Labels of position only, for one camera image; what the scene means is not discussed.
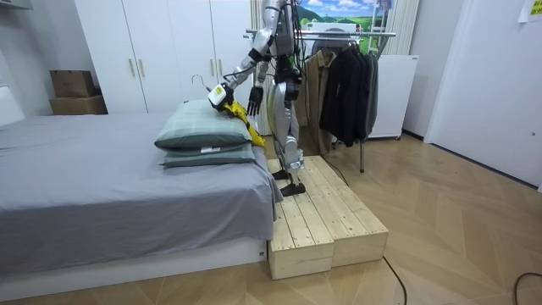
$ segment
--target humanoid robot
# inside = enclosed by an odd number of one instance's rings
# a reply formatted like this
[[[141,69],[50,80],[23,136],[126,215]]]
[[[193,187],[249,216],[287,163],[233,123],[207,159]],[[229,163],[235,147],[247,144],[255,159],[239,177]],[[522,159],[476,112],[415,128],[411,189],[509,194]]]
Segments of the humanoid robot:
[[[257,70],[257,79],[251,90],[248,114],[259,114],[263,99],[263,82],[268,66],[275,59],[274,81],[267,99],[268,121],[273,133],[274,147],[279,156],[282,170],[274,173],[276,180],[289,179],[290,184],[281,192],[291,196],[305,192],[297,172],[304,167],[303,151],[298,148],[299,124],[294,109],[301,85],[302,69],[299,63],[299,46],[296,31],[300,30],[297,18],[296,0],[263,0],[263,23],[254,37],[252,49],[227,81],[214,87],[209,101],[218,111],[226,103],[234,101],[234,90],[250,74]]]

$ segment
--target parquet floor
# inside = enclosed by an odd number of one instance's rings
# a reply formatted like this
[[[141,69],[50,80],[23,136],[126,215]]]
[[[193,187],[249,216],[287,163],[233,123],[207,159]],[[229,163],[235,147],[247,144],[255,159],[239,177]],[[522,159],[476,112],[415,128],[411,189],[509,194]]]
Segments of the parquet floor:
[[[370,141],[365,174],[358,153],[340,147],[327,159],[390,230],[385,255],[405,282],[408,304],[510,305],[513,281],[542,273],[536,190],[409,136]],[[519,302],[542,304],[542,281],[526,279]],[[378,261],[285,280],[271,280],[267,264],[255,263],[6,304],[402,303],[394,275]]]

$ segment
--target wooden plank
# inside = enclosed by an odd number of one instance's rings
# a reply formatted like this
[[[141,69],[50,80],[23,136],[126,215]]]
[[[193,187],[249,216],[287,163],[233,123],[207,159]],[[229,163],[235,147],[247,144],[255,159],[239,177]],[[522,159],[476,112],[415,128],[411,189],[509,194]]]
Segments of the wooden plank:
[[[316,182],[317,187],[322,191],[324,197],[328,201],[328,204],[339,216],[342,224],[349,230],[350,235],[352,237],[355,237],[365,236],[369,234],[368,230],[365,229],[360,220],[339,196],[337,190],[333,186],[331,186],[329,181],[318,170],[318,168],[311,161],[310,158],[305,159],[305,169],[308,170],[308,172],[312,176],[312,179],[314,180],[314,182]]]
[[[318,210],[320,217],[328,228],[329,233],[334,240],[339,238],[350,237],[348,229],[342,224],[339,216],[329,205],[328,199],[324,196],[322,191],[316,185],[316,182],[312,179],[312,176],[306,169],[299,171],[301,182],[307,188],[307,194],[311,198],[314,207]]]
[[[311,231],[314,243],[317,245],[327,244],[333,242],[333,237],[326,228],[324,221],[320,217],[320,214],[314,207],[311,198],[306,194],[294,195],[294,199],[297,202],[308,229]]]
[[[283,188],[288,185],[288,182],[286,180],[279,180],[277,181],[277,185],[280,188]],[[288,228],[290,228],[290,234],[296,247],[314,246],[311,232],[305,223],[301,211],[297,207],[297,202],[294,200],[294,197],[285,197],[280,205],[282,206],[282,210],[286,217],[286,223],[288,223]]]
[[[288,229],[285,214],[280,203],[275,203],[274,210],[277,213],[277,219],[273,223],[271,251],[294,249],[296,246],[291,238],[290,229]]]
[[[269,266],[274,280],[309,275],[331,269],[333,243],[271,252]]]
[[[384,256],[388,232],[335,241],[332,267],[365,263]]]
[[[321,157],[306,157],[316,165],[318,170],[324,175],[328,182],[337,190],[339,196],[351,209],[363,226],[370,233],[387,232],[388,229],[374,216],[374,214],[365,206],[362,200],[348,187],[345,182],[332,170]]]

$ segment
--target brown coat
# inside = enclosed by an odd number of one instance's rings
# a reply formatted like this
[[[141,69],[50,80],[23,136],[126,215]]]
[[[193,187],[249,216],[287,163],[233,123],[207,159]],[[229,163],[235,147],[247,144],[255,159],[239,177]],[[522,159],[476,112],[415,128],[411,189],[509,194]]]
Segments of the brown coat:
[[[299,126],[309,126],[311,135],[319,153],[324,155],[331,150],[332,135],[318,126],[325,88],[328,83],[329,66],[335,59],[331,51],[318,51],[305,63],[305,76],[301,82],[299,97],[295,102]]]

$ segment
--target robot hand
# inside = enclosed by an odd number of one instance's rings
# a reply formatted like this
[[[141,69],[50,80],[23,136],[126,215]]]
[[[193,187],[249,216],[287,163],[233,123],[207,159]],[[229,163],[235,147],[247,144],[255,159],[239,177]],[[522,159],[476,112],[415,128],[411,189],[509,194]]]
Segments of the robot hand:
[[[260,113],[260,106],[262,105],[263,100],[263,89],[262,87],[254,86],[251,89],[251,95],[248,99],[248,115],[256,116]]]
[[[224,110],[226,103],[231,104],[234,102],[234,91],[225,82],[215,86],[207,95],[209,102],[213,108],[218,111]]]

